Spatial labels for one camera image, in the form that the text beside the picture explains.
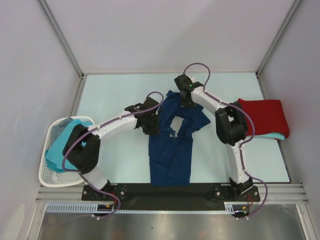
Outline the navy blue t shirt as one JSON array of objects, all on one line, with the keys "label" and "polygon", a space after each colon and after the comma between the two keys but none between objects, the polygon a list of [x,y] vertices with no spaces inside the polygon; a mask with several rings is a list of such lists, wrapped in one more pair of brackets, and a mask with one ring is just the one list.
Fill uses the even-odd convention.
[{"label": "navy blue t shirt", "polygon": [[152,186],[190,184],[193,133],[211,123],[203,107],[183,107],[181,95],[168,91],[159,111],[159,134],[148,142]]}]

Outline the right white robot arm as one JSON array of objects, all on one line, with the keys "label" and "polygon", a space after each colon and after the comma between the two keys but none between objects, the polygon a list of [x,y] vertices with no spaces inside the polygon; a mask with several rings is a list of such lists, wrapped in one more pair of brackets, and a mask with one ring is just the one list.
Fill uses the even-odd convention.
[{"label": "right white robot arm", "polygon": [[214,94],[205,90],[205,86],[186,74],[174,79],[180,91],[183,107],[202,106],[215,117],[215,130],[218,139],[225,144],[230,166],[230,194],[242,201],[253,187],[252,177],[246,171],[244,142],[248,132],[246,115],[239,102],[226,103]]}]

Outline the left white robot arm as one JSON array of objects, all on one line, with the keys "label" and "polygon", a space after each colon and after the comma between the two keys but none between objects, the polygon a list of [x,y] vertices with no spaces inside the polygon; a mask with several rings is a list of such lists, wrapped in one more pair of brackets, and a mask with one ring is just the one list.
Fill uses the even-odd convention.
[{"label": "left white robot arm", "polygon": [[111,188],[106,173],[101,169],[101,147],[111,138],[127,131],[141,128],[146,135],[156,135],[159,130],[159,116],[157,114],[161,103],[147,97],[143,103],[130,105],[115,118],[101,124],[84,126],[76,125],[62,151],[62,167],[68,161],[75,167],[75,171],[91,186],[93,194],[100,200],[110,196]]}]

